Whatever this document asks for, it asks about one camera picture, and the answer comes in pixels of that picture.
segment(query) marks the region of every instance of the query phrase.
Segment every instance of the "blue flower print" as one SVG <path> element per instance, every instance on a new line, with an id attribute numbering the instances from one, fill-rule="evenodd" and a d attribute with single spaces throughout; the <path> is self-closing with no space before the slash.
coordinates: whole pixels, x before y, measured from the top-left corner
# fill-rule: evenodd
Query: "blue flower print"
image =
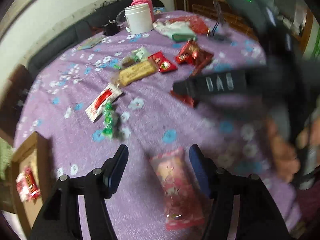
<path id="1" fill-rule="evenodd" d="M 110 67 L 114 67 L 114 66 L 118 63 L 118 61 L 119 61 L 119 60 L 118 60 L 117 58 L 114 58 L 113 60 L 110 61 L 109 66 L 110 66 Z"/>
<path id="2" fill-rule="evenodd" d="M 246 49 L 247 52 L 253 52 L 253 48 L 252 47 L 246 46 L 245 49 Z"/>
<path id="3" fill-rule="evenodd" d="M 105 137 L 102 135 L 102 130 L 96 130 L 94 134 L 92 135 L 92 140 L 94 142 L 101 142 L 105 139 Z"/>
<path id="4" fill-rule="evenodd" d="M 54 99 L 52 99 L 51 103 L 52 103 L 53 105 L 59 104 L 59 98 L 54 98 Z"/>
<path id="5" fill-rule="evenodd" d="M 62 81 L 59 81 L 58 82 L 58 86 L 59 87 L 62 87 L 62 86 L 64 86 L 64 84 L 66 83 L 67 81 L 65 80 L 65 79 L 63 79 Z"/>
<path id="6" fill-rule="evenodd" d="M 88 75 L 89 73 L 91 72 L 91 68 L 90 67 L 87 67 L 84 71 L 84 74 L 85 75 Z"/>
<path id="7" fill-rule="evenodd" d="M 109 66 L 108 63 L 103 63 L 99 68 L 105 68 L 105 67 L 107 67 L 107 66 Z"/>
<path id="8" fill-rule="evenodd" d="M 175 44 L 172 44 L 172 47 L 175 49 L 180 49 L 182 47 L 182 45 L 179 43 L 175 43 Z"/>
<path id="9" fill-rule="evenodd" d="M 222 121 L 220 122 L 220 132 L 222 133 L 232 133 L 233 132 L 233 124 L 230 121 Z"/>
<path id="10" fill-rule="evenodd" d="M 228 71 L 231 70 L 231 65 L 229 63 L 218 63 L 214 67 L 215 72 L 223 72 L 223 71 Z"/>
<path id="11" fill-rule="evenodd" d="M 67 69 L 73 68 L 75 65 L 76 65 L 75 63 L 72 63 L 70 66 L 68 66 Z"/>
<path id="12" fill-rule="evenodd" d="M 251 173 L 259 174 L 262 172 L 262 164 L 244 160 L 235 167 L 235 172 L 242 176 L 248 176 Z"/>
<path id="13" fill-rule="evenodd" d="M 83 107 L 83 103 L 76 104 L 75 110 L 80 111 L 82 109 L 82 107 Z"/>
<path id="14" fill-rule="evenodd" d="M 172 130 L 167 130 L 164 132 L 162 141 L 164 143 L 173 143 L 177 139 L 177 131 L 172 129 Z"/>

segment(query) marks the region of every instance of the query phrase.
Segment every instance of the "green cloth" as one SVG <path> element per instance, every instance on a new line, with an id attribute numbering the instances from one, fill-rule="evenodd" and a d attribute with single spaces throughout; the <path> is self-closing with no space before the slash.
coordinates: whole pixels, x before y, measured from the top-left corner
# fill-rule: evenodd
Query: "green cloth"
<path id="1" fill-rule="evenodd" d="M 13 148 L 0 138 L 0 179 L 5 180 L 5 170 L 11 165 Z"/>

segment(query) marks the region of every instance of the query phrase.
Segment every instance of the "black object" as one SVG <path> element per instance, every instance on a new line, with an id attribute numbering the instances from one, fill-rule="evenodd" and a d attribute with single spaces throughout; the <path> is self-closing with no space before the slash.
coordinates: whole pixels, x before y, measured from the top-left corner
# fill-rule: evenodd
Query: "black object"
<path id="1" fill-rule="evenodd" d="M 107 24 L 103 26 L 103 29 L 103 35 L 105 36 L 113 36 L 119 33 L 119 27 L 116 21 L 109 21 Z"/>
<path id="2" fill-rule="evenodd" d="M 101 168 L 95 168 L 86 176 L 71 179 L 68 175 L 62 175 L 42 206 L 29 239 L 83 239 L 78 195 L 84 195 L 91 239 L 116 240 L 105 199 L 116 193 L 128 156 L 127 146 L 120 145 L 113 158 L 107 159 Z"/>
<path id="3" fill-rule="evenodd" d="M 240 196 L 237 240 L 291 239 L 276 203 L 257 174 L 245 178 L 217 168 L 197 145 L 190 147 L 189 158 L 201 191 L 214 199 L 202 240 L 227 239 L 235 195 Z"/>
<path id="4" fill-rule="evenodd" d="M 285 26 L 261 0 L 226 0 L 254 29 L 266 54 L 265 66 L 243 66 L 237 70 L 190 77 L 173 84 L 173 91 L 201 99 L 223 93 L 262 95 L 285 102 L 290 120 L 290 142 L 296 143 L 306 120 L 316 108 L 320 94 L 320 66 L 304 61 Z M 308 145 L 297 149 L 301 168 L 292 184 L 299 189 L 313 185 L 316 151 Z"/>

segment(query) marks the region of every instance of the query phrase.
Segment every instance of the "black device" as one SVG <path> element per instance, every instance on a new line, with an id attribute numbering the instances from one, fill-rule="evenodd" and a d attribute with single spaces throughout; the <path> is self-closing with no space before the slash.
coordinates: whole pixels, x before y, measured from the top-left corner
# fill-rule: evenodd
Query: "black device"
<path id="1" fill-rule="evenodd" d="M 242 66 L 227 72 L 189 77 L 175 82 L 173 91 L 197 99 L 238 93 L 284 102 L 290 120 L 289 141 L 295 145 L 306 123 L 311 130 L 310 116 L 320 94 L 320 65 L 302 59 L 289 31 L 261 0 L 226 1 L 252 26 L 265 51 L 266 65 Z M 308 143 L 304 149 L 297 149 L 297 156 L 301 168 L 292 184 L 299 189 L 310 188 L 314 183 L 316 150 Z"/>

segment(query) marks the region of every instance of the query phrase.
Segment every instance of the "pink snack package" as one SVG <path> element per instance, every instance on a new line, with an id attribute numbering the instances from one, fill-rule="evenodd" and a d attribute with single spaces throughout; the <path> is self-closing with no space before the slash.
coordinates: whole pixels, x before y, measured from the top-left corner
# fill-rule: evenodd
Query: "pink snack package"
<path id="1" fill-rule="evenodd" d="M 184 172 L 184 149 L 150 159 L 164 190 L 165 227 L 179 230 L 204 223 L 201 205 Z"/>

